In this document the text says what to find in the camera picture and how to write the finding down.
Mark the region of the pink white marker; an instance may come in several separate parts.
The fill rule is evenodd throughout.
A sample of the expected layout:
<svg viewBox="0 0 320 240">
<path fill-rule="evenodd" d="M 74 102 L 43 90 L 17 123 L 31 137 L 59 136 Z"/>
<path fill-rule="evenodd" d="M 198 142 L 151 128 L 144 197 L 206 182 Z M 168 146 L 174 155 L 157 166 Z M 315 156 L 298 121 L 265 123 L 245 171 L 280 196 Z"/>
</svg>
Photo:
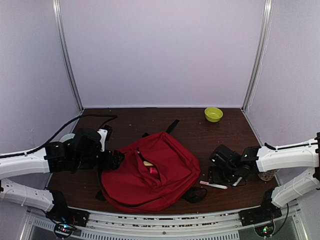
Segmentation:
<svg viewBox="0 0 320 240">
<path fill-rule="evenodd" d="M 199 183 L 204 186 L 209 186 L 209 187 L 218 188 L 218 189 L 222 189 L 222 190 L 228 189 L 228 187 L 225 185 L 216 184 L 216 183 L 209 183 L 209 182 L 202 181 L 202 180 Z"/>
</svg>

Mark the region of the purple white marker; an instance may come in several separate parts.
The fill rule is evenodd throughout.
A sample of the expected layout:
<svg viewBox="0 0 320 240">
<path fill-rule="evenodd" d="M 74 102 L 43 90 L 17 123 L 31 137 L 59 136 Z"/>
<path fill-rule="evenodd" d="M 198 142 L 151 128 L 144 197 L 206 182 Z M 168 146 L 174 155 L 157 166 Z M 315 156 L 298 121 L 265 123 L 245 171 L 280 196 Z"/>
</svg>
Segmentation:
<svg viewBox="0 0 320 240">
<path fill-rule="evenodd" d="M 242 179 L 243 179 L 242 177 L 239 177 L 239 178 L 237 179 L 237 181 L 232 184 L 232 187 L 233 187 L 233 188 L 237 187 L 238 184 L 242 181 Z"/>
</svg>

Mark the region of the beige highlighter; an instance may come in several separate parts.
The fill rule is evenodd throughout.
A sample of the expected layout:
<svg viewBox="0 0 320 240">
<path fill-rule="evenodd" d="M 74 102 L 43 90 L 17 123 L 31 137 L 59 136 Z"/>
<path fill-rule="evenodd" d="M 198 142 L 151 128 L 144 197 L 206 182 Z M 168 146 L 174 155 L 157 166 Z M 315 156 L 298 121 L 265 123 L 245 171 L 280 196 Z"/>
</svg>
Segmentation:
<svg viewBox="0 0 320 240">
<path fill-rule="evenodd" d="M 146 167 L 152 167 L 152 166 L 153 166 L 152 163 L 147 162 L 147 161 L 144 161 L 143 164 L 144 164 L 144 166 L 146 166 Z"/>
</svg>

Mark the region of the pink black highlighter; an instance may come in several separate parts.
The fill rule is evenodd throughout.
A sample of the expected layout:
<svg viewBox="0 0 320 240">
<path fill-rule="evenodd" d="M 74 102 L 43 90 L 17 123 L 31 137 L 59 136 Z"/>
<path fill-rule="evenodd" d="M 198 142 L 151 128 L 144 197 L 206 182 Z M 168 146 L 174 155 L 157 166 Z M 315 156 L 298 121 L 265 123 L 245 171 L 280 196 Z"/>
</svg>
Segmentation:
<svg viewBox="0 0 320 240">
<path fill-rule="evenodd" d="M 149 169 L 149 172 L 151 173 L 151 174 L 157 174 L 158 172 L 157 172 L 157 169 L 156 168 L 153 168 L 153 167 L 151 167 L 150 169 Z"/>
</svg>

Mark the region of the red backpack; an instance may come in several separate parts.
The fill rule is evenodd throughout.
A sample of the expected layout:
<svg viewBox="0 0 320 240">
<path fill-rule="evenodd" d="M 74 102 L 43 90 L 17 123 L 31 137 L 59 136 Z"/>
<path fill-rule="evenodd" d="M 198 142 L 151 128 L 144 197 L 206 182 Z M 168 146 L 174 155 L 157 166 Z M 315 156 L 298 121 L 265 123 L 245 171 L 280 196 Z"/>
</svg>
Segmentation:
<svg viewBox="0 0 320 240">
<path fill-rule="evenodd" d="M 178 123 L 119 149 L 124 159 L 118 169 L 98 171 L 96 199 L 125 213 L 162 211 L 180 199 L 201 202 L 208 191 L 195 186 L 199 160 L 171 135 Z"/>
</svg>

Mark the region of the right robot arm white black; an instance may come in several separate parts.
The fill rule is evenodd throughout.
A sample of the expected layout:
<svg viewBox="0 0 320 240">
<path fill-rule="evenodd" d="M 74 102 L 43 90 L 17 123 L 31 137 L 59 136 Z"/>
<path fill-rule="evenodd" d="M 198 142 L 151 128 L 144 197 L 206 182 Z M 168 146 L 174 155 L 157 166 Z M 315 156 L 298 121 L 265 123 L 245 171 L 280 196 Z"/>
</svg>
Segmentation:
<svg viewBox="0 0 320 240">
<path fill-rule="evenodd" d="M 256 210 L 259 220 L 268 220 L 290 201 L 320 188 L 320 137 L 300 143 L 247 147 L 242 154 L 219 145 L 210 155 L 216 172 L 226 181 L 239 182 L 250 174 L 286 168 L 305 167 L 305 171 L 287 183 L 268 190 Z"/>
</svg>

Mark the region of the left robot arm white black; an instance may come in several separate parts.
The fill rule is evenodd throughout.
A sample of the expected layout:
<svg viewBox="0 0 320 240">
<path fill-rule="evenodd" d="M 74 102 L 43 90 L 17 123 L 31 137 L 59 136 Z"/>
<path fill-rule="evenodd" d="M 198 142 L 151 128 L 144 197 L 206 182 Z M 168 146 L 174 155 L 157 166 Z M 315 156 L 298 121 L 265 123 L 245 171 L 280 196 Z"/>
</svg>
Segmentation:
<svg viewBox="0 0 320 240">
<path fill-rule="evenodd" d="M 111 129 L 81 128 L 77 133 L 64 135 L 59 141 L 48 142 L 34 149 L 2 154 L 0 156 L 0 199 L 21 206 L 53 213 L 61 222 L 72 218 L 63 194 L 40 190 L 10 180 L 29 174 L 47 174 L 90 170 L 116 170 L 124 160 L 117 150 L 106 150 Z"/>
</svg>

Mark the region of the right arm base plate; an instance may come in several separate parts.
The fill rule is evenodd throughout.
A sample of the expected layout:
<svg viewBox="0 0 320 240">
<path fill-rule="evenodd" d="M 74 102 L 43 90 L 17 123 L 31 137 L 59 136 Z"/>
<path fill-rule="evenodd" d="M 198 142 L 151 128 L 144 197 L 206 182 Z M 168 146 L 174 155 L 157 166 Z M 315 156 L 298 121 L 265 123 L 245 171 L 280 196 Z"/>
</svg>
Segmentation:
<svg viewBox="0 0 320 240">
<path fill-rule="evenodd" d="M 267 221 L 272 221 L 276 218 L 282 216 L 282 211 L 280 209 L 270 209 L 270 208 L 251 208 L 246 210 L 241 210 L 239 212 L 239 218 L 242 226 L 255 225 Z"/>
</svg>

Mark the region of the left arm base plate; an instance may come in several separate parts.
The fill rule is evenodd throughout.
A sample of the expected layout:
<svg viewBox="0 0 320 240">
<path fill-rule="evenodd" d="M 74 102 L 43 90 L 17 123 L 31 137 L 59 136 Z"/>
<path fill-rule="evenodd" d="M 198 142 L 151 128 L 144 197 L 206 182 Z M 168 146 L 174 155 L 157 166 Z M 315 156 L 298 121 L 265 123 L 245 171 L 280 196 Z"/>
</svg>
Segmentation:
<svg viewBox="0 0 320 240">
<path fill-rule="evenodd" d="M 45 214 L 47 218 L 57 223 L 65 223 L 77 227 L 86 227 L 90 216 L 88 211 L 73 208 L 52 209 Z"/>
</svg>

